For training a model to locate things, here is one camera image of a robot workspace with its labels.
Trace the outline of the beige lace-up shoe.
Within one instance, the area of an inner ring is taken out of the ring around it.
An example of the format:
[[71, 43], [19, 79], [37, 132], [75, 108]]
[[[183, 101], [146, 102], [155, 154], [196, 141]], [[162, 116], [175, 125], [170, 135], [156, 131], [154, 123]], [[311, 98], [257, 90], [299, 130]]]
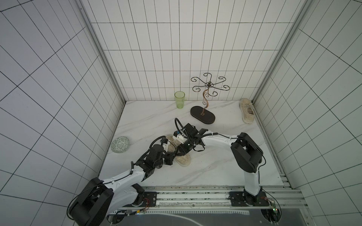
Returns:
[[[180, 145], [182, 145], [182, 143], [180, 141], [178, 141], [177, 139], [174, 139], [172, 135], [166, 135], [166, 138], [168, 139], [168, 149], [167, 152], [168, 153], [173, 153], [176, 151], [176, 148]], [[179, 163], [181, 166], [186, 167], [191, 163], [191, 157], [189, 154], [186, 154], [184, 156], [176, 156], [174, 158], [174, 161], [176, 161], [177, 163]]]

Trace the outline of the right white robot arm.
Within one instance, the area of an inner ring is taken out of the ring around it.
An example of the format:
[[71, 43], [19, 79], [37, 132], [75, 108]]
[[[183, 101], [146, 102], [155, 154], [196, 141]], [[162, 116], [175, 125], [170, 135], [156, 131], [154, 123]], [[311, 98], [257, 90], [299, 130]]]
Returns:
[[229, 192], [232, 206], [269, 207], [274, 212], [277, 201], [267, 197], [260, 185], [260, 168], [266, 164], [261, 148], [247, 133], [240, 133], [236, 137], [226, 136], [207, 129], [197, 130], [189, 123], [183, 126], [178, 118], [174, 120], [177, 131], [173, 138], [181, 144], [176, 148], [177, 154], [184, 156], [190, 151], [202, 152], [206, 147], [216, 147], [231, 151], [237, 165], [244, 171], [245, 185], [242, 192]]

